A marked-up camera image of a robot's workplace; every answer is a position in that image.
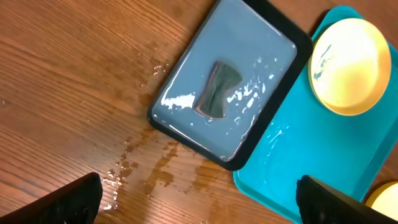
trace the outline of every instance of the black rim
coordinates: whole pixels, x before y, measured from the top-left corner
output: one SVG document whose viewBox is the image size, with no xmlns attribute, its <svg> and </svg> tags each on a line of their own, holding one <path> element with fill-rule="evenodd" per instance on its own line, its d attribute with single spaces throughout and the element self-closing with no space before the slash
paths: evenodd
<svg viewBox="0 0 398 224">
<path fill-rule="evenodd" d="M 213 6 L 213 9 L 207 15 L 207 18 L 205 19 L 204 23 L 200 26 L 199 30 L 193 37 L 193 40 L 191 41 L 190 45 L 188 46 L 188 48 L 186 49 L 185 53 L 182 55 L 181 58 L 185 58 L 187 56 L 193 43 L 195 42 L 201 30 L 205 26 L 207 20 L 210 18 L 214 10 L 217 8 L 220 1 L 222 0 L 218 0 L 216 4 Z M 281 33 L 283 33 L 288 39 L 290 39 L 296 45 L 297 54 L 293 59 L 293 62 L 291 63 L 290 67 L 287 69 L 285 75 L 282 77 L 277 88 L 271 94 L 271 97 L 269 98 L 268 102 L 261 111 L 257 121 L 253 124 L 252 128 L 250 129 L 246 140 L 237 150 L 234 157 L 229 161 L 224 161 L 219 157 L 217 157 L 216 155 L 212 154 L 210 151 L 206 150 L 205 148 L 195 144 L 194 142 L 191 142 L 190 140 L 177 134 L 176 132 L 170 130 L 169 128 L 166 128 L 164 125 L 160 124 L 154 119 L 152 110 L 155 106 L 155 103 L 161 97 L 161 94 L 165 90 L 167 84 L 173 78 L 173 75 L 170 75 L 168 77 L 165 84 L 158 92 L 154 102 L 151 104 L 150 108 L 148 109 L 148 114 L 147 114 L 149 123 L 153 127 L 167 134 L 171 138 L 176 139 L 182 144 L 192 148 L 196 152 L 199 152 L 201 155 L 205 156 L 209 160 L 217 163 L 219 166 L 228 170 L 239 170 L 248 161 L 253 150 L 256 148 L 260 138 L 264 134 L 269 123 L 271 122 L 277 110 L 279 109 L 279 106 L 282 104 L 283 100 L 285 99 L 288 92 L 292 88 L 297 77 L 299 77 L 305 64 L 307 64 L 313 51 L 311 38 L 299 27 L 297 27 L 292 21 L 290 21 L 286 16 L 284 16 L 280 11 L 278 11 L 271 3 L 265 0 L 243 0 L 243 2 L 245 2 L 249 7 L 251 7 L 254 11 L 256 11 L 263 19 L 268 21 L 276 29 L 281 31 Z M 182 60 L 180 59 L 180 61 L 178 61 L 171 74 L 175 74 L 176 69 L 181 65 L 181 63 Z"/>
</svg>

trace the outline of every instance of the turquoise plastic tray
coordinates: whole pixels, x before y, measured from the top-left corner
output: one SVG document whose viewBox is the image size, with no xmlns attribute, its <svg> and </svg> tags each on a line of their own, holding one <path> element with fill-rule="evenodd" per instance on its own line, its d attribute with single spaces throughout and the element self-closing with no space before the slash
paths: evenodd
<svg viewBox="0 0 398 224">
<path fill-rule="evenodd" d="M 362 18 L 338 6 L 313 36 L 337 21 Z M 246 165 L 234 172 L 237 188 L 293 222 L 301 223 L 296 182 L 305 174 L 362 200 L 398 135 L 398 52 L 390 45 L 392 74 L 381 100 L 353 117 L 332 113 L 315 98 L 307 67 L 301 72 Z"/>
</svg>

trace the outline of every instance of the water-filled tray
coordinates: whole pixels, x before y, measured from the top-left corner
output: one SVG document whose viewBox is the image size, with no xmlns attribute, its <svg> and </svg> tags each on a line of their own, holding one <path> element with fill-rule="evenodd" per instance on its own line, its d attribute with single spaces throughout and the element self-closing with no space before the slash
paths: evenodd
<svg viewBox="0 0 398 224">
<path fill-rule="evenodd" d="M 347 18 L 332 9 L 313 36 Z M 398 137 L 398 52 L 390 44 L 392 73 L 381 100 L 368 112 L 346 117 L 326 109 L 313 94 L 307 67 L 290 90 L 246 165 L 234 172 L 237 188 L 293 222 L 301 222 L 296 183 L 305 174 L 362 200 Z"/>
</svg>

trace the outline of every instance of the wood grain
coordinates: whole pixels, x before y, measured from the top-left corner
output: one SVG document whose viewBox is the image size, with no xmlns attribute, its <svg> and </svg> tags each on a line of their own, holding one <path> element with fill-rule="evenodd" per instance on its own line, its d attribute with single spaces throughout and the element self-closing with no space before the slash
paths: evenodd
<svg viewBox="0 0 398 224">
<path fill-rule="evenodd" d="M 146 110 L 214 0 L 0 1 L 0 216 L 89 172 L 96 223 L 287 223 Z M 355 6 L 398 45 L 392 1 L 272 0 L 310 32 Z M 376 183 L 398 178 L 398 149 Z"/>
</svg>

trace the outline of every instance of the green sponge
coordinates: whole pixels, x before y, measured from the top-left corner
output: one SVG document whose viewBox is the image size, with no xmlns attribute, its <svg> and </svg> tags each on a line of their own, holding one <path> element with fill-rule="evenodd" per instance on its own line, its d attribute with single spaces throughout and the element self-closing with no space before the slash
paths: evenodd
<svg viewBox="0 0 398 224">
<path fill-rule="evenodd" d="M 224 118 L 226 93 L 242 80 L 233 67 L 217 61 L 195 109 L 211 118 Z"/>
</svg>

